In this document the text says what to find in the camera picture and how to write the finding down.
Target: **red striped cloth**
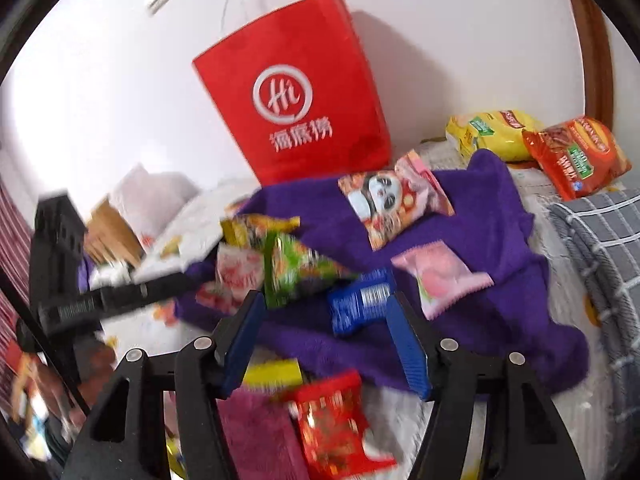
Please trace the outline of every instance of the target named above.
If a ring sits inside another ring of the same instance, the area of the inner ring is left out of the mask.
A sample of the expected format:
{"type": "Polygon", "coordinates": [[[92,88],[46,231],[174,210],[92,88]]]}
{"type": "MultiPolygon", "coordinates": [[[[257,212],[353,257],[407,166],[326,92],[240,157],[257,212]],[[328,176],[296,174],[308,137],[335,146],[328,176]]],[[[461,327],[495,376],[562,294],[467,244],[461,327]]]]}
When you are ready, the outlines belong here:
{"type": "MultiPolygon", "coordinates": [[[[29,251],[31,229],[16,209],[0,179],[0,266],[29,302],[29,251]]],[[[0,407],[9,410],[14,374],[6,364],[6,350],[15,340],[16,313],[0,292],[0,407]]]]}

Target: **pink towel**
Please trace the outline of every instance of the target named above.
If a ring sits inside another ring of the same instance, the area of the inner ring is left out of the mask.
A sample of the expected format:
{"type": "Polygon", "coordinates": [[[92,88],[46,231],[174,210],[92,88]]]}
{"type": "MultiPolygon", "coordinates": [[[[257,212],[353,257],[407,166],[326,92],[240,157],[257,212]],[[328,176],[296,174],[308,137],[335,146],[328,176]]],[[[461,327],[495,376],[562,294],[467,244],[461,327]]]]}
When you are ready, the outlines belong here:
{"type": "Polygon", "coordinates": [[[240,480],[309,480],[286,407],[264,394],[236,390],[218,401],[240,480]]]}

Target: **white wall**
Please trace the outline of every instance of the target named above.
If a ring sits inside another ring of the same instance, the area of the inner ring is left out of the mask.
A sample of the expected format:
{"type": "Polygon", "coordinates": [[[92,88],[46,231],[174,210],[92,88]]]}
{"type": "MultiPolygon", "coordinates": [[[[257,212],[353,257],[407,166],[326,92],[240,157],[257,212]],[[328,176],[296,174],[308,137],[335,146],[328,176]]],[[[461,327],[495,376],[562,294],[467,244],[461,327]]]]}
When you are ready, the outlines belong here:
{"type": "Polygon", "coordinates": [[[622,181],[629,187],[640,187],[640,62],[606,16],[605,22],[613,63],[613,133],[636,165],[622,181]]]}
{"type": "MultiPolygon", "coordinates": [[[[246,13],[291,1],[245,0],[246,13]]],[[[346,1],[396,154],[454,113],[584,110],[569,0],[346,1]]],[[[141,0],[61,0],[1,88],[3,142],[31,193],[67,187],[86,214],[137,162],[203,187],[250,173],[191,66],[219,39],[223,3],[171,0],[151,17],[141,0]]]]}

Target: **barcode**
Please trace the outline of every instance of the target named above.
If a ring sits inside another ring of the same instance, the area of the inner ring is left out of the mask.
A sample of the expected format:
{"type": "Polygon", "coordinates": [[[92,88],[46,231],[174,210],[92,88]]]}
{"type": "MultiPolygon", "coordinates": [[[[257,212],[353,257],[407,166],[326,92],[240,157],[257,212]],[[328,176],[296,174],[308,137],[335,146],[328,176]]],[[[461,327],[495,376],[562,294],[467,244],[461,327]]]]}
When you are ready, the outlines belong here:
{"type": "Polygon", "coordinates": [[[380,283],[379,285],[363,288],[360,294],[362,295],[362,304],[364,306],[380,306],[386,303],[386,298],[389,297],[391,291],[386,283],[380,283]]]}

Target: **red snack bag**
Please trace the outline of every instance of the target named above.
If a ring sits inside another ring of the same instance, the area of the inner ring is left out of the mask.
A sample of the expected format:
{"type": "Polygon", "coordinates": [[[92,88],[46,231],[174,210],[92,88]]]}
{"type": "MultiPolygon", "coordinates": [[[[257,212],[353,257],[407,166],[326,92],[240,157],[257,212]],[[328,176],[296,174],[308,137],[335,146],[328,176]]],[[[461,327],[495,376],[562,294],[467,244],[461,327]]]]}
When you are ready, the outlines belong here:
{"type": "Polygon", "coordinates": [[[611,131],[588,117],[523,130],[522,138],[564,200],[590,195],[631,169],[611,131]]]}
{"type": "Polygon", "coordinates": [[[338,480],[397,465],[373,442],[360,407],[356,370],[288,392],[296,414],[310,480],[338,480]]]}

